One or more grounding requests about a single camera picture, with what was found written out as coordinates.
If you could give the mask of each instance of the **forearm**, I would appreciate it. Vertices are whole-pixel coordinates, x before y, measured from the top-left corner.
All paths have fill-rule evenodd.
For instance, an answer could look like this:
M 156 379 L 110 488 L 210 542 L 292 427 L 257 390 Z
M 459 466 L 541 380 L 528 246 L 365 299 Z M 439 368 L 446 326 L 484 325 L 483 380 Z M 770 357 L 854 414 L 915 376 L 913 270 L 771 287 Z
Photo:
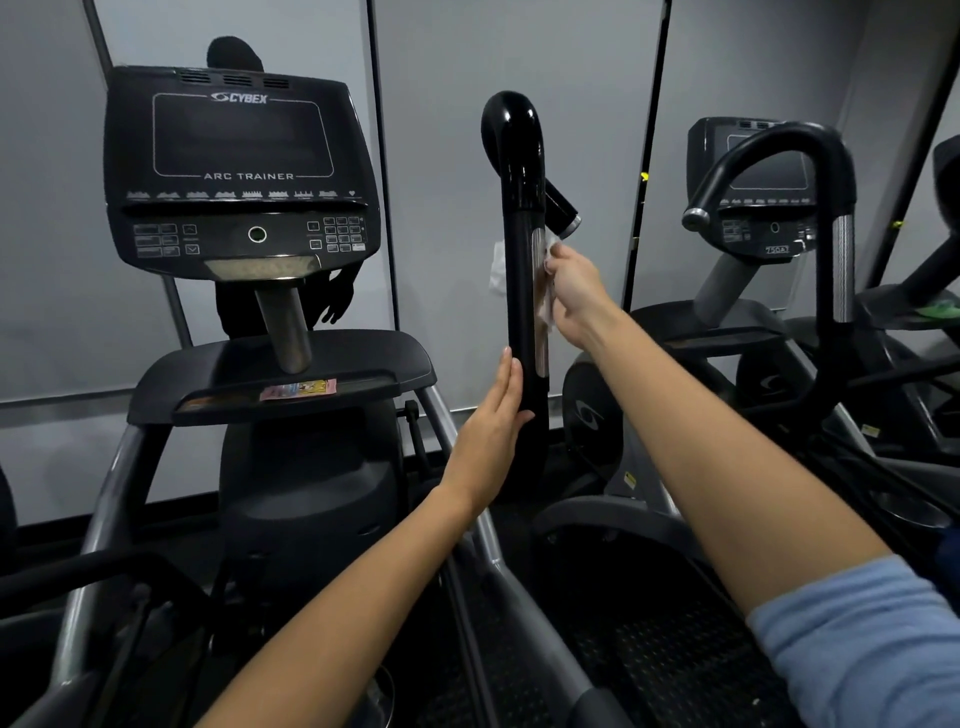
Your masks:
M 460 494 L 434 489 L 264 646 L 200 726 L 343 725 L 471 519 Z
M 890 553 L 835 493 L 625 313 L 598 316 L 588 350 L 744 612 Z

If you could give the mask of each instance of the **hand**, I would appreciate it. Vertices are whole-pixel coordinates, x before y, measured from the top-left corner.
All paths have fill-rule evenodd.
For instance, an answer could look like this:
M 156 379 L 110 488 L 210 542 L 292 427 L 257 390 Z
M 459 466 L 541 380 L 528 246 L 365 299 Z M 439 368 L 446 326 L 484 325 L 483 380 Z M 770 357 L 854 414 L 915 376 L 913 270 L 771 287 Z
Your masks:
M 600 272 L 583 255 L 563 243 L 554 243 L 546 261 L 553 276 L 553 318 L 564 338 L 585 349 L 590 329 L 599 318 L 619 310 L 607 295 Z
M 474 518 L 500 492 L 514 461 L 516 436 L 534 419 L 529 410 L 517 412 L 522 394 L 523 368 L 507 347 L 500 356 L 493 387 L 460 428 L 438 486 L 466 497 Z

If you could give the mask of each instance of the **cybex emblem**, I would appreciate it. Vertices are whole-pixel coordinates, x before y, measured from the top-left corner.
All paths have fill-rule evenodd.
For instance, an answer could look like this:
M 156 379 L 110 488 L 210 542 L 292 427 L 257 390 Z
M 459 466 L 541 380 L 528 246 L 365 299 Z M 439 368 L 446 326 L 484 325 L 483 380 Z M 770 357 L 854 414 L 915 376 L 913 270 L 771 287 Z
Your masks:
M 577 417 L 580 418 L 580 422 L 590 429 L 600 429 L 600 423 L 597 422 L 598 420 L 603 420 L 600 413 L 584 401 L 577 400 L 576 403 Z
M 232 101 L 234 104 L 266 104 L 267 94 L 265 93 L 227 93 L 226 91 L 217 91 L 211 93 L 210 98 L 214 101 Z

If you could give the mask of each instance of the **light blue sleeve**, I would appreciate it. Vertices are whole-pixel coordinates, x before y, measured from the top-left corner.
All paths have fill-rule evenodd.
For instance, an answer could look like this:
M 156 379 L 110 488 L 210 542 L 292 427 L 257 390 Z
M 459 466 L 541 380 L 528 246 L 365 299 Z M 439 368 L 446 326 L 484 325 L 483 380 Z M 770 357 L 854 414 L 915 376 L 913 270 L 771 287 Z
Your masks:
M 891 556 L 748 617 L 809 728 L 960 726 L 960 619 Z

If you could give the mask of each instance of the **sticker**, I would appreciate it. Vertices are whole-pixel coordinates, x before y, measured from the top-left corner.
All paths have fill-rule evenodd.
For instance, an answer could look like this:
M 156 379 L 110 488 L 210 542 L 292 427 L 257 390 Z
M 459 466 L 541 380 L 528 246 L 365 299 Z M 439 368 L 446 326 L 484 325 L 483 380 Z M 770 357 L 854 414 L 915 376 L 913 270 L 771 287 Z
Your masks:
M 298 400 L 302 397 L 322 397 L 335 394 L 337 394 L 336 379 L 313 379 L 267 387 L 260 393 L 260 401 Z

